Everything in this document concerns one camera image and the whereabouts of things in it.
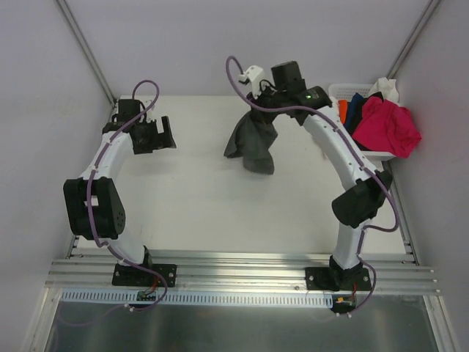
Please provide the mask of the dark grey t shirt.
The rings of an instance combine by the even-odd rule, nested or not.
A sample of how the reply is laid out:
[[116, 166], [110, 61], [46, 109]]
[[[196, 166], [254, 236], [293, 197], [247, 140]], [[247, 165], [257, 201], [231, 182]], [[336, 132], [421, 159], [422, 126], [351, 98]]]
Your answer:
[[244, 114], [236, 124], [224, 150], [225, 158], [242, 158], [249, 172], [272, 175], [275, 171], [270, 147], [278, 137], [272, 123], [258, 119], [255, 111]]

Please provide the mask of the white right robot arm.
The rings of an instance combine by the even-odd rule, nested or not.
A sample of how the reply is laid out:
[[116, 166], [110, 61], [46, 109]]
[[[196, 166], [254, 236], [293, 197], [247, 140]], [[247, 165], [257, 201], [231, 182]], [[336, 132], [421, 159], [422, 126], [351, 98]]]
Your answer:
[[273, 121], [285, 114], [304, 128], [319, 145], [337, 172], [343, 193], [331, 207], [339, 222], [336, 247], [325, 268], [308, 270], [308, 284], [321, 290], [352, 290], [366, 273], [360, 257], [364, 233], [389, 196], [390, 172], [380, 171], [356, 146], [343, 126], [327, 92], [308, 87], [295, 61], [272, 67], [273, 80], [256, 65], [241, 70], [239, 83], [248, 85], [245, 101], [251, 107], [239, 123], [235, 154], [251, 171], [270, 175], [274, 171], [270, 146], [277, 137]]

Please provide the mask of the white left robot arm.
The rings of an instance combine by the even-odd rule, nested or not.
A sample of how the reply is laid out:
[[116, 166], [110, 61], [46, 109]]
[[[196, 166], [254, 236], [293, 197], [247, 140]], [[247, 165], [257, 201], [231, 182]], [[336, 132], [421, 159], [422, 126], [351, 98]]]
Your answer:
[[169, 118], [161, 117], [159, 131], [150, 119], [151, 108], [136, 98], [119, 100], [91, 164], [63, 186], [72, 233], [107, 248], [120, 265], [130, 266], [128, 275], [138, 285], [152, 280], [154, 268], [145, 245], [131, 237], [116, 180], [127, 158], [177, 146]]

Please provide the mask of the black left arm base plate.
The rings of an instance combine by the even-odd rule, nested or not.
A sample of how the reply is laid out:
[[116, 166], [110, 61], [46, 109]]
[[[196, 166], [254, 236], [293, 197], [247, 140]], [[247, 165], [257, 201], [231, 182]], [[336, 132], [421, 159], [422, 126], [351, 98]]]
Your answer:
[[[177, 266], [175, 264], [153, 264], [152, 271], [160, 274], [168, 287], [174, 287], [177, 278]], [[161, 278], [154, 274], [142, 271], [132, 266], [116, 264], [111, 284], [116, 287], [152, 287], [157, 282], [157, 287], [163, 287]]]

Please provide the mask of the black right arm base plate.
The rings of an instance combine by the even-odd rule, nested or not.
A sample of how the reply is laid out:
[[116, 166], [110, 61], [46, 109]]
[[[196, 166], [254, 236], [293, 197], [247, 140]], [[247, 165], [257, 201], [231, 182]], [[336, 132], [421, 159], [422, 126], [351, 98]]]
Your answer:
[[305, 275], [307, 290], [369, 292], [372, 288], [369, 271], [363, 267], [354, 270], [307, 267]]

